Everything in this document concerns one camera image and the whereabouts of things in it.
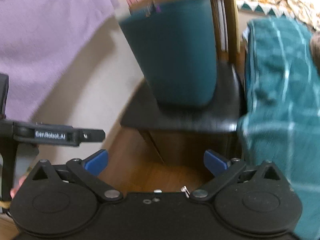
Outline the person's left hand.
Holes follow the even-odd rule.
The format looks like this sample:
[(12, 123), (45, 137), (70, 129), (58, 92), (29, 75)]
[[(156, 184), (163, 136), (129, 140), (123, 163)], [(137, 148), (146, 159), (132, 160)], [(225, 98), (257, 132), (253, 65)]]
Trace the person's left hand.
[(15, 185), (11, 190), (10, 190), (10, 196), (13, 199), (17, 193), (17, 191), (20, 189), (24, 181), (26, 180), (27, 175), (21, 176), (21, 178), (18, 180), (17, 185)]

